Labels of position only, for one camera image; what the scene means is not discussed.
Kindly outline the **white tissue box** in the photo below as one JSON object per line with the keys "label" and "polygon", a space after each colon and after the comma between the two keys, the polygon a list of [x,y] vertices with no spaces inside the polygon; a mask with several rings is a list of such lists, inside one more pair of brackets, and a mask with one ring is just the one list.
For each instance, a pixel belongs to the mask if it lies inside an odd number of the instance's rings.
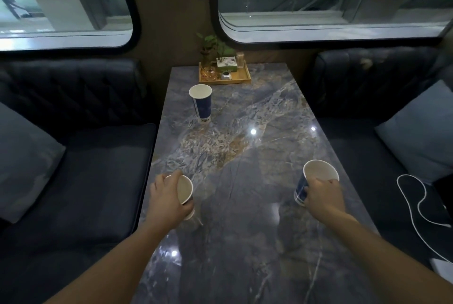
{"label": "white tissue box", "polygon": [[236,72],[237,62],[235,56],[216,58],[217,68],[220,71]]}

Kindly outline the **grey cushion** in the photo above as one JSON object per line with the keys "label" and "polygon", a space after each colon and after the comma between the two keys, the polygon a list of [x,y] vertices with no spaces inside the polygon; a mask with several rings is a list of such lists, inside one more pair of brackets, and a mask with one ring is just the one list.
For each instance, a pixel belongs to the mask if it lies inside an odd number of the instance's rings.
{"label": "grey cushion", "polygon": [[0,103],[0,219],[20,221],[65,152],[51,135]]}
{"label": "grey cushion", "polygon": [[453,91],[443,80],[375,130],[409,174],[424,183],[453,174]]}

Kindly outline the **person's left forearm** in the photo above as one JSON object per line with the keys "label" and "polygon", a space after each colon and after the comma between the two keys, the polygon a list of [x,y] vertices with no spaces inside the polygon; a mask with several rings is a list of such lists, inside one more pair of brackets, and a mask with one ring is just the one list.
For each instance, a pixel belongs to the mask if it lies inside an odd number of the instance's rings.
{"label": "person's left forearm", "polygon": [[156,247],[182,220],[146,219],[137,230],[43,304],[130,304]]}

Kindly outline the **person's right hand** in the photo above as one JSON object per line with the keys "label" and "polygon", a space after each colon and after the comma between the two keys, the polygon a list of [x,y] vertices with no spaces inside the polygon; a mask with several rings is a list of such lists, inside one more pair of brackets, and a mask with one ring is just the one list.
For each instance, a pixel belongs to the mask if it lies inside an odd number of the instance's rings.
{"label": "person's right hand", "polygon": [[338,180],[308,178],[307,182],[307,186],[311,187],[311,192],[308,201],[305,202],[305,207],[315,219],[328,225],[334,219],[347,213]]}

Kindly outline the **person's right forearm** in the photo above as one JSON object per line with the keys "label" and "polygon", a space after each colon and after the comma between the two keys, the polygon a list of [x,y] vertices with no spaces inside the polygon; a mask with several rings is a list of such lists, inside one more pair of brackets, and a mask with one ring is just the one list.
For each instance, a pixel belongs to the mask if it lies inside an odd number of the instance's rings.
{"label": "person's right forearm", "polygon": [[350,250],[387,304],[453,304],[453,284],[362,226],[328,208],[322,222]]}

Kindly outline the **person's left hand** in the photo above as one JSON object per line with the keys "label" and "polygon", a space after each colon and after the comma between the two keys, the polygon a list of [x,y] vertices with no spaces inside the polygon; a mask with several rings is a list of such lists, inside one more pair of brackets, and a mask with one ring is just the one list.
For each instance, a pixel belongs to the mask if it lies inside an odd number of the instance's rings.
{"label": "person's left hand", "polygon": [[160,227],[171,230],[183,220],[176,219],[178,200],[177,184],[183,172],[175,170],[172,176],[164,182],[166,174],[157,175],[150,185],[150,202],[146,214],[147,223],[156,223]]}

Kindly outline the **dark leather sofa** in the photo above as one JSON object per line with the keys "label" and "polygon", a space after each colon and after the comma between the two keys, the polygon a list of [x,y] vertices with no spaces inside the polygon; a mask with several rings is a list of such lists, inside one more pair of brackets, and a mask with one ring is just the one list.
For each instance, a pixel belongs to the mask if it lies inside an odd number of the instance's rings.
{"label": "dark leather sofa", "polygon": [[434,47],[330,50],[303,94],[380,235],[431,267],[453,263],[453,174],[410,175],[375,128],[439,80],[453,91],[453,54]]}
{"label": "dark leather sofa", "polygon": [[136,230],[152,93],[134,59],[0,61],[0,103],[66,147],[20,221],[0,219],[0,304],[42,304]]}

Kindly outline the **green plant in glass vase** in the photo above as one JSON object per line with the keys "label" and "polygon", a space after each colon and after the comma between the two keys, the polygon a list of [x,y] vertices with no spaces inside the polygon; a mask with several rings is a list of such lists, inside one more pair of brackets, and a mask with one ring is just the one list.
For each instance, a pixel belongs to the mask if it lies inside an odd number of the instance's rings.
{"label": "green plant in glass vase", "polygon": [[208,68],[212,66],[212,62],[217,62],[217,58],[221,61],[225,57],[234,54],[234,49],[229,47],[224,41],[222,41],[216,34],[202,35],[196,32],[198,38],[201,39],[201,67]]}

